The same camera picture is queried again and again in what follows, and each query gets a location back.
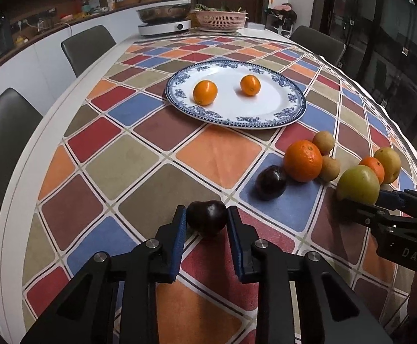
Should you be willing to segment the dark plum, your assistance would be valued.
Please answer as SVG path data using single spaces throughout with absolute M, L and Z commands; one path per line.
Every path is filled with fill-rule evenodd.
M 256 195 L 260 200 L 269 201 L 280 197 L 286 189 L 287 177 L 282 166 L 271 165 L 264 169 L 255 180 Z
M 188 206 L 186 218 L 193 231 L 203 237 L 214 237 L 225 228 L 228 214 L 221 201 L 196 201 Z

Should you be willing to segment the small orange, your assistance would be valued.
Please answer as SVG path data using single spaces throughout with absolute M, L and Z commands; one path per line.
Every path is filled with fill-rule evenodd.
M 240 81 L 240 88 L 246 96 L 256 96 L 261 90 L 261 83 L 254 75 L 245 75 Z
M 378 178 L 380 185 L 384 183 L 385 169 L 379 159 L 372 156 L 368 156 L 361 159 L 361 161 L 358 164 L 370 168 Z

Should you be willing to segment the large orange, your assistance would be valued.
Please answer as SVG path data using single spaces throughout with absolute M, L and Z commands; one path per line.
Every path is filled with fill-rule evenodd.
M 193 101 L 199 106 L 212 104 L 218 95 L 216 84 L 209 80 L 202 80 L 193 89 Z
M 284 156 L 284 168 L 288 176 L 299 183 L 308 183 L 320 175 L 323 157 L 320 149 L 308 140 L 290 144 Z

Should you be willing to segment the white kitchen counter cabinet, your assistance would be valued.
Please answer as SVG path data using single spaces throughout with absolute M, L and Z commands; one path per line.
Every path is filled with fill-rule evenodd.
M 44 115 L 52 104 L 75 81 L 76 77 L 62 51 L 61 42 L 102 25 L 112 35 L 116 43 L 139 34 L 142 23 L 138 11 L 165 4 L 188 3 L 191 0 L 147 1 L 138 6 L 117 10 L 105 15 L 96 15 L 71 26 L 63 25 L 54 33 L 31 42 L 12 57 L 0 64 L 0 96 L 9 88 L 18 91 L 32 106 Z

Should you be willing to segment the yellow pear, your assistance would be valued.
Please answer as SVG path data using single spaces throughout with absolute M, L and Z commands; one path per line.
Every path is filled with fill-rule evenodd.
M 400 156 L 396 151 L 389 147 L 380 148 L 374 153 L 374 157 L 380 161 L 384 168 L 385 176 L 383 183 L 390 184 L 396 181 L 402 167 Z

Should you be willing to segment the small orange behind pomelo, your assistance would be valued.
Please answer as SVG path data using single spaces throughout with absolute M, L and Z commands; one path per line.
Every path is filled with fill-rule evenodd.
M 361 161 L 358 164 L 370 168 L 378 178 L 380 185 L 384 183 L 385 169 L 379 159 L 372 156 L 368 156 L 361 159 Z

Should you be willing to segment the brown kiwi near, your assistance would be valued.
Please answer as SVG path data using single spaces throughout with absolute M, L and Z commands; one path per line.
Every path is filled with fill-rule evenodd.
M 326 183 L 335 180 L 341 171 L 341 164 L 337 159 L 330 156 L 323 156 L 322 158 L 322 169 L 319 177 Z

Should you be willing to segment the brown kiwi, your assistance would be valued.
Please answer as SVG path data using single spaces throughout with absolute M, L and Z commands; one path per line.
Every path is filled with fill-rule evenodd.
M 319 148 L 321 155 L 329 155 L 334 149 L 335 140 L 329 131 L 321 130 L 313 136 L 312 143 Z
M 322 169 L 319 177 L 326 183 L 335 180 L 341 171 L 341 164 L 337 159 L 330 156 L 323 156 L 322 158 Z

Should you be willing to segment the blue white porcelain plate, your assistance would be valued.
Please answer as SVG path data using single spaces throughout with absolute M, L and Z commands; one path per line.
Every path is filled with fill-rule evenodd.
M 243 94 L 240 81 L 256 76 L 260 92 Z M 193 101 L 193 89 L 202 80 L 216 84 L 218 95 L 208 106 Z M 266 130 L 284 127 L 299 120 L 306 111 L 301 89 L 285 76 L 264 66 L 238 60 L 210 60 L 177 71 L 167 81 L 167 100 L 183 114 L 224 127 Z

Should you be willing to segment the colourful checkered tablecloth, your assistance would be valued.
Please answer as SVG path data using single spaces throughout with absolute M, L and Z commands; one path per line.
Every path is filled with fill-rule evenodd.
M 231 130 L 192 119 L 164 97 L 168 79 L 207 60 L 238 60 L 291 79 L 307 100 L 300 120 Z M 243 221 L 287 252 L 318 251 L 387 330 L 407 316 L 414 274 L 380 259 L 375 239 L 332 213 L 333 185 L 290 184 L 276 200 L 253 195 L 259 173 L 288 146 L 326 130 L 343 169 L 381 147 L 400 156 L 393 189 L 417 190 L 417 159 L 393 121 L 347 75 L 293 44 L 229 36 L 139 42 L 81 92 L 37 196 L 24 257 L 29 329 L 94 252 L 117 255 L 151 238 L 175 208 L 237 205 Z

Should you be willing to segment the grey chair right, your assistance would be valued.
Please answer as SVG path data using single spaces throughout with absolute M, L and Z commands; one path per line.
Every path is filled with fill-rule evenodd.
M 299 26 L 290 36 L 290 40 L 324 57 L 334 66 L 339 64 L 346 49 L 343 42 L 308 26 Z

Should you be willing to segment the grey chair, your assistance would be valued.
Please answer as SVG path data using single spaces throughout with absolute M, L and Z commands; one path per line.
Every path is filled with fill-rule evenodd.
M 339 64 L 346 49 L 343 42 L 308 26 L 299 26 L 290 36 L 290 40 L 324 57 L 334 66 Z
M 0 95 L 0 204 L 13 171 L 42 115 L 18 91 Z
M 115 45 L 115 39 L 102 25 L 89 28 L 61 42 L 62 51 L 76 77 Z

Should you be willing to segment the pink basket with vegetables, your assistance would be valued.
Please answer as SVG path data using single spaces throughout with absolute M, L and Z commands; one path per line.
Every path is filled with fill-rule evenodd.
M 248 13 L 227 8 L 216 9 L 196 5 L 192 10 L 199 27 L 206 31 L 233 32 L 245 26 Z

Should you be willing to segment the grey chair far left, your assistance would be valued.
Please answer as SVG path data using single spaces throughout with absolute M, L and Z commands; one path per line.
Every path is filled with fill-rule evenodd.
M 61 42 L 62 51 L 76 77 L 115 45 L 115 39 L 102 25 L 89 28 Z

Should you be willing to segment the white induction cooker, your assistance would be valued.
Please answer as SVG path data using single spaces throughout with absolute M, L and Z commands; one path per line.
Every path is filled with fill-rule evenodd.
M 191 21 L 189 19 L 182 21 L 175 21 L 169 23 L 143 23 L 138 26 L 138 31 L 141 36 L 152 37 L 159 35 L 176 34 L 180 32 L 189 31 L 191 28 Z

